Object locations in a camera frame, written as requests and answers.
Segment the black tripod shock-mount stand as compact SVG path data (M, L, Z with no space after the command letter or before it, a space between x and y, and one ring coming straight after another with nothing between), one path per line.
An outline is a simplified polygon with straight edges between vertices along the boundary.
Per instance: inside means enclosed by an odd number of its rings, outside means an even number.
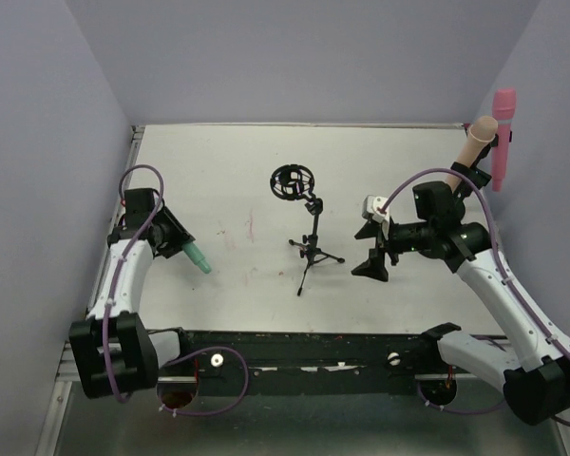
M312 231L303 235L300 242L290 238L288 243L296 247L299 256L306 260L306 267L302 273L296 295L301 297L308 271L316 264L326 259L335 260L343 264L345 258L325 252L318 246L319 219L324 210L323 199L314 192L315 179L313 172L301 164L284 164L279 166L270 177L272 193L280 200L303 201L305 209L313 217Z

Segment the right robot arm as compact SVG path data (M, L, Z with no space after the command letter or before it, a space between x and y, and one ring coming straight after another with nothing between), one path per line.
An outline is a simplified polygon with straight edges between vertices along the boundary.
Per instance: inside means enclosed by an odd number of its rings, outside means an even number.
M394 222L386 198L365 198L366 223L356 238L374 238L375 245L352 274L387 281L385 264L397 264L403 253L442 260L480 298L511 348L502 350L444 324L427 332L440 358L499 390L528 425L557 418L570 409L570 337L517 282L489 231L478 222L462 222L460 204L447 183L424 182L412 194L415 223Z

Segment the pink toy microphone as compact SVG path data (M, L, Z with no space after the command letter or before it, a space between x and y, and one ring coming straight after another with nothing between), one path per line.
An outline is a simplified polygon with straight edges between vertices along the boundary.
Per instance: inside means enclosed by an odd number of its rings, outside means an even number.
M514 87L501 88L494 93L492 117L498 123L498 143L492 147L492 191L500 192L503 187L509 144L511 142L511 124L517 107L517 91Z

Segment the beige toy microphone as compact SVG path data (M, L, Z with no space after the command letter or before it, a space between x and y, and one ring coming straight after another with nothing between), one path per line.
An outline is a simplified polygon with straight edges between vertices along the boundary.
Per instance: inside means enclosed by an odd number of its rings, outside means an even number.
M498 129L498 122L491 116L477 119L466 131L463 148L450 167L455 175L448 175L446 183L455 191L464 178L470 179L471 165L480 153L493 142Z

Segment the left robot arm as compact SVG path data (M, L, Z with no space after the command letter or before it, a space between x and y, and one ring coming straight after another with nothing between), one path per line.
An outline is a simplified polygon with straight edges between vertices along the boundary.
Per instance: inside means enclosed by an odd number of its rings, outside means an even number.
M182 352L182 329L151 332L140 317L145 277L154 259L179 253L208 273L195 238L151 188L123 193L123 224L107 238L108 262L101 290L83 320L69 329L69 343L86 397L124 400L154 388L159 371Z

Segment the mint green toy microphone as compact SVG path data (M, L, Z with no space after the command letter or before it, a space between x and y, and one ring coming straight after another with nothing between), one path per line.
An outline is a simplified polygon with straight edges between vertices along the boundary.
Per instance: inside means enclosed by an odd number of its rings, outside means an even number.
M208 275L212 272L212 267L194 241L185 243L182 246L182 251L204 274Z

